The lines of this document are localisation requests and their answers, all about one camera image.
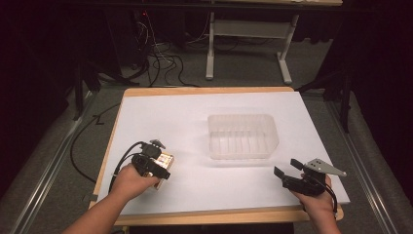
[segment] black wall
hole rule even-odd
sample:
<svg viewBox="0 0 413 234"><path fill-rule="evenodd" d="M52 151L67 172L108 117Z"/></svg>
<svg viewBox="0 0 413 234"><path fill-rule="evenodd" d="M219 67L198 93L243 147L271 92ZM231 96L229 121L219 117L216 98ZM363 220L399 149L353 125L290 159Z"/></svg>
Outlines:
<svg viewBox="0 0 413 234"><path fill-rule="evenodd" d="M53 1L0 4L0 197L66 108L73 59Z"/></svg>
<svg viewBox="0 0 413 234"><path fill-rule="evenodd" d="M351 64L352 90L384 158L413 203L413 4L408 0L356 0L376 14L344 21L319 78ZM327 84L334 89L338 84Z"/></svg>

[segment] white metal frame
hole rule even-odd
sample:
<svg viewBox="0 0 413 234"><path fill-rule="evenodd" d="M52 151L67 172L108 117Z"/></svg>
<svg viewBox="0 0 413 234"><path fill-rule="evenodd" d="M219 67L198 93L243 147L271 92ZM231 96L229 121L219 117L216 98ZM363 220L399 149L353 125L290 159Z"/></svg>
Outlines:
<svg viewBox="0 0 413 234"><path fill-rule="evenodd" d="M282 71L282 79L285 84L292 83L285 57L297 26L298 15L293 16L291 22L263 22L215 19L215 13L209 17L209 48L206 58L206 79L213 79L214 49L213 38L215 35L279 38L284 39L281 52L277 52L277 59Z"/></svg>

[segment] cable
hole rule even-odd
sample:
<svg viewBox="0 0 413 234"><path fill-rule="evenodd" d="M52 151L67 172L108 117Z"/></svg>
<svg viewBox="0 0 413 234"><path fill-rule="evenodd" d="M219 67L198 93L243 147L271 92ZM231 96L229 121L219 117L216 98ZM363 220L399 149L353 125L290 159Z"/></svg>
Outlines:
<svg viewBox="0 0 413 234"><path fill-rule="evenodd" d="M70 154L70 161L71 161L71 163L72 163L73 168L74 168L81 176L83 176L84 178L86 178L87 180L89 180L89 181L92 182L92 183L96 183L96 180L94 180L93 178L91 178L91 177L89 177L88 175L86 175L85 173L83 173L83 172L77 167L77 165L76 165L76 163L75 163L75 160L74 160L74 158L73 158L73 148L74 148L74 145L75 145L76 140L79 138L79 136L81 135L81 133L82 133L95 119L100 118L100 116L101 116L102 114L106 113L107 111L111 110L112 108L114 108L114 107L116 107L116 106L118 106L118 105L120 105L120 103L116 103L116 104L110 106L109 108L105 109L104 111L102 111L100 114L94 115L93 119L92 119L90 122L88 122L88 123L86 124L86 126L83 127L82 130L79 131L79 133L74 137L73 142L72 142L72 144L70 145L70 153L69 153L69 154Z"/></svg>

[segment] clear plastic container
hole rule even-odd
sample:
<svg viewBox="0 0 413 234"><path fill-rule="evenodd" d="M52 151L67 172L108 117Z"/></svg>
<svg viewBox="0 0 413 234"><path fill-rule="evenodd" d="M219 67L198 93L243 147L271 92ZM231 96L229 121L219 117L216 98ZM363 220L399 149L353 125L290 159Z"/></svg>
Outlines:
<svg viewBox="0 0 413 234"><path fill-rule="evenodd" d="M208 117L212 159L267 159L279 144L276 123L268 114Z"/></svg>

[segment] gray carpet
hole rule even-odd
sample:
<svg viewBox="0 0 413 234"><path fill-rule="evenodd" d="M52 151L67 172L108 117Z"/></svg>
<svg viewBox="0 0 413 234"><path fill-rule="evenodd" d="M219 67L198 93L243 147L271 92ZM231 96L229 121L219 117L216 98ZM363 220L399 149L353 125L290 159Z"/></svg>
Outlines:
<svg viewBox="0 0 413 234"><path fill-rule="evenodd" d="M274 56L274 48L281 43L271 41L258 45L262 40L252 42L257 45L245 43L231 52L217 51L213 81L205 80L207 61L205 47L187 47L186 51L172 48L163 52L163 55L166 59L167 54L180 55L184 64L181 80L185 83L201 87L283 86ZM219 45L221 50L231 47L230 43ZM314 79L328 47L329 43L311 45L307 41L291 45L287 64L293 80L292 87L300 87ZM166 48L165 45L160 46L159 49L163 51ZM170 64L163 58L160 60L162 67ZM155 85L179 85L178 67L168 72L166 76L167 69L162 70ZM154 79L155 76L156 69L152 67L150 77ZM145 87L149 84L148 79L145 75L136 81ZM74 116L74 101L73 97L70 98L72 104L50 127L8 193L3 197L0 203L0 233L10 233L13 230L43 171L57 152L63 153L64 161L61 162L52 186L46 189L47 196L42 201L41 207L37 213L34 213L33 219L25 225L25 230L28 233L59 233L87 210L94 184L74 170L69 159L69 148L63 150L59 149L59 146L73 126L79 124L77 128L79 131L93 119L94 115L120 102L124 89L123 86L103 83L99 93L88 97L89 108L81 122L71 120ZM303 99L333 164L349 175L342 181L352 202L343 206L345 217L339 221L340 229L343 233L411 232L413 230L411 206L375 145L357 109L357 101L352 98L350 134L346 135L337 124L334 108L336 103L323 101L321 92L313 91L303 95ZM81 171L92 178L98 175L117 110L118 108L115 107L104 113L99 120L99 123L103 124L97 125L93 121L74 144L73 156L76 164ZM360 163L364 166L363 170L367 171L366 174L359 169ZM371 180L373 185L365 185L366 180ZM373 197L368 196L372 189ZM385 209L379 211L373 209L375 201L381 201ZM384 220L380 220L381 214L385 214ZM298 234L313 233L308 222L294 223L294 229Z"/></svg>

